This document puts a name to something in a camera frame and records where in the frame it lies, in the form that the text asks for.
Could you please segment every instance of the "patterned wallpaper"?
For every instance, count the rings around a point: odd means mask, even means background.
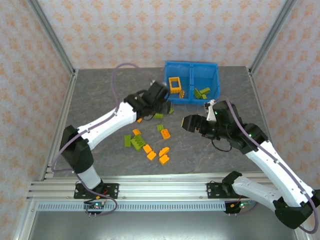
[[[39,0],[73,66],[250,66],[285,0]]]
[[[70,76],[26,0],[0,1],[0,239],[40,177]]]
[[[298,0],[254,76],[283,159],[320,188],[320,4]]]

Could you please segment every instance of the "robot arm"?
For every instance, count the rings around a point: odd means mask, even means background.
[[[168,114],[171,102],[165,99],[167,94],[169,90],[155,81],[148,90],[128,95],[119,104],[117,111],[115,108],[78,128],[70,125],[64,129],[60,149],[74,136],[85,132],[62,152],[62,156],[89,189],[101,193],[104,185],[93,166],[94,159],[91,150],[103,139],[137,119],[155,113]]]
[[[313,190],[304,183],[278,155],[263,131],[255,124],[242,123],[235,105],[232,104],[231,106],[237,120],[249,136],[271,153],[277,161],[274,161],[264,151],[257,148],[241,132],[226,101],[216,103],[211,100],[204,105],[205,110],[208,112],[207,117],[199,115],[186,116],[182,121],[182,127],[189,132],[197,130],[202,137],[210,140],[226,139],[233,148],[238,149],[257,164],[276,186],[277,190],[252,182],[236,171],[230,173],[222,181],[222,188],[227,194],[235,193],[246,196],[263,204],[274,211],[278,219],[286,226],[292,229],[297,228],[311,215],[313,210],[305,193],[300,190],[279,163],[284,165],[302,185],[316,207],[320,204],[320,191]]]

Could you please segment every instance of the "green lego brick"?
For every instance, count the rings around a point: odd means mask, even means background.
[[[125,135],[124,136],[124,146],[126,148],[131,147],[131,136],[130,135]]]
[[[131,139],[131,143],[134,146],[135,150],[140,152],[142,146],[140,146],[140,144],[134,138]]]
[[[209,87],[206,87],[205,89],[200,90],[199,93],[200,93],[201,95],[203,95],[203,94],[207,95],[207,94],[210,93],[210,88],[209,88]]]
[[[133,139],[136,141],[136,143],[142,148],[144,145],[146,145],[144,139],[142,138],[141,135],[135,135]]]
[[[158,132],[161,132],[162,129],[165,129],[162,124],[161,125],[157,125],[156,127],[158,128]]]
[[[169,111],[169,114],[172,114],[175,110],[171,107],[170,108],[170,111]]]
[[[198,89],[194,89],[194,96],[197,98],[197,99],[200,99],[201,98],[201,93],[198,91]]]
[[[154,115],[154,118],[155,118],[155,119],[163,119],[163,118],[164,118],[164,115],[163,115],[162,113],[156,113],[156,114]]]

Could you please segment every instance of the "toy brick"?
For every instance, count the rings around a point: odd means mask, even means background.
[[[169,114],[172,114],[175,110],[171,107],[170,108],[170,111],[169,111]]]
[[[152,151],[152,149],[149,146],[149,144],[143,146],[143,150],[145,151],[146,154],[149,154]]]
[[[197,98],[197,99],[200,99],[201,98],[201,93],[198,91],[198,89],[194,89],[194,96]]]
[[[141,135],[141,132],[139,131],[139,129],[133,129],[132,132],[134,133],[134,135]]]
[[[169,139],[171,137],[168,129],[162,129],[161,135],[162,135],[163,139]]]
[[[146,142],[144,141],[144,139],[142,138],[141,135],[135,135],[133,137],[133,139],[137,142],[137,144],[140,146],[140,148],[142,148],[143,146],[146,145]]]
[[[179,98],[183,99],[184,97],[185,97],[185,91],[182,90],[179,94]]]
[[[167,162],[169,162],[169,160],[170,160],[170,157],[168,157],[168,155],[166,154],[159,158],[159,162],[162,165],[165,165]]]
[[[137,150],[138,152],[140,152],[140,150],[141,150],[142,147],[140,146],[139,143],[137,143],[137,141],[136,141],[134,138],[131,139],[131,143],[132,143],[132,145],[134,146],[135,150]]]
[[[146,157],[152,161],[156,156],[157,154],[154,151],[151,151]]]
[[[161,132],[162,129],[165,129],[162,124],[161,125],[157,125],[156,128],[158,129],[158,132]]]
[[[172,83],[173,82],[178,82],[178,86],[177,87],[173,87]],[[170,93],[171,94],[178,94],[181,92],[182,88],[181,88],[181,82],[180,82],[180,77],[175,76],[175,77],[169,77],[169,86],[170,86]]]
[[[124,136],[124,146],[126,148],[131,147],[131,136],[130,135],[125,135]]]
[[[159,152],[159,157],[162,157],[163,155],[167,154],[169,152],[170,148],[169,147],[164,147],[162,150]]]
[[[210,88],[209,87],[206,87],[205,89],[202,89],[199,91],[199,93],[202,95],[202,94],[209,94],[210,93]]]
[[[163,118],[164,118],[164,115],[163,115],[162,113],[156,113],[156,114],[154,115],[154,118],[155,118],[155,119],[163,119]]]

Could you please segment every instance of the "yellow lego brick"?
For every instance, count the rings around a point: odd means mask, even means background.
[[[171,137],[168,129],[162,129],[161,135],[162,135],[163,139],[169,139]]]
[[[170,148],[169,147],[164,147],[162,150],[159,152],[159,157],[162,157],[163,155],[167,154],[169,152]]]
[[[178,86],[177,87],[173,87],[172,83],[173,82],[178,82]],[[169,86],[170,86],[170,93],[171,94],[178,94],[181,92],[182,88],[181,88],[181,82],[180,82],[180,77],[175,76],[175,77],[169,77]]]
[[[146,154],[149,154],[152,151],[152,149],[149,146],[149,144],[143,146],[143,150],[145,151]]]
[[[168,155],[166,154],[159,158],[159,162],[162,165],[165,165],[167,162],[169,162],[169,160],[170,160],[170,157],[168,157]]]
[[[151,151],[146,157],[152,161],[156,156],[157,154],[154,151]]]
[[[185,91],[182,90],[179,94],[179,98],[183,99],[184,97],[185,97]]]
[[[132,132],[134,133],[134,135],[141,135],[141,132],[137,128],[133,129]]]

